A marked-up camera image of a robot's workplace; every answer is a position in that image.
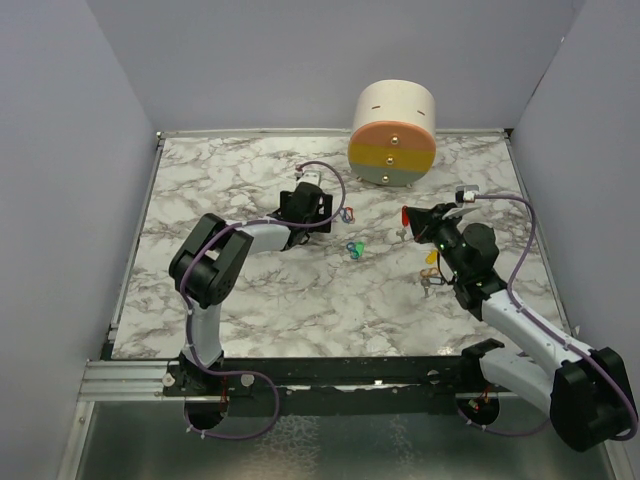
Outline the red key tag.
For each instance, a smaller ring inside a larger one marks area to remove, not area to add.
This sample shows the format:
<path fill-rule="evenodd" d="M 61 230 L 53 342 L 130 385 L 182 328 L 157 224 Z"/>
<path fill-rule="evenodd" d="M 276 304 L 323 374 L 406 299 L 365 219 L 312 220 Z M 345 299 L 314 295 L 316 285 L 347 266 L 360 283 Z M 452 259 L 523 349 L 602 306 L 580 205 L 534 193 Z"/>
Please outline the red key tag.
<path fill-rule="evenodd" d="M 409 219 L 405 210 L 402 210 L 401 212 L 401 224 L 402 224 L 402 227 L 399 228 L 395 232 L 395 234 L 400 239 L 401 242 L 404 242 L 406 240 L 407 235 L 409 234 L 409 230 L 408 230 Z"/>

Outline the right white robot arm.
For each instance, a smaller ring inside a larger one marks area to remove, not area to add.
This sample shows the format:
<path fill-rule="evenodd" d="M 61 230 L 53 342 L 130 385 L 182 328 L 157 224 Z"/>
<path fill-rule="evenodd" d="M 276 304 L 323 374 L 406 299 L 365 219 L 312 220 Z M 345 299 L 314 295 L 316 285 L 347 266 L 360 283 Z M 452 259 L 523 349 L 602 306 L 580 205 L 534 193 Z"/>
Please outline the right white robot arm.
<path fill-rule="evenodd" d="M 556 434 L 578 452 L 633 438 L 639 415 L 621 356 L 611 348 L 590 347 L 527 307 L 513 282 L 494 268 L 499 256 L 494 230 L 481 223 L 458 227 L 466 212 L 456 203 L 402 210 L 414 240 L 432 244 L 451 270 L 460 306 L 521 350 L 509 351 L 497 341 L 467 348 L 461 383 L 472 391 L 497 384 L 519 395 L 545 413 Z"/>

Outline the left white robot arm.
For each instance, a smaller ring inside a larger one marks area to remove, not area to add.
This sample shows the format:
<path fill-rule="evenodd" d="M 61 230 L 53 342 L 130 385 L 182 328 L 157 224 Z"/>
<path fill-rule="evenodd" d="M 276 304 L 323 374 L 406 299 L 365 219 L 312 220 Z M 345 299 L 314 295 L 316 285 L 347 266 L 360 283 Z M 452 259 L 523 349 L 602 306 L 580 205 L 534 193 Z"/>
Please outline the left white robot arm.
<path fill-rule="evenodd" d="M 192 363 L 186 382 L 195 392 L 210 394 L 220 385 L 215 363 L 223 357 L 221 306 L 246 259 L 287 251 L 307 243 L 314 232 L 330 232 L 332 213 L 332 195 L 299 181 L 292 192 L 280 193 L 279 208 L 262 219 L 232 223 L 212 213 L 199 219 L 169 265 L 169 276 L 187 306 L 182 355 Z"/>

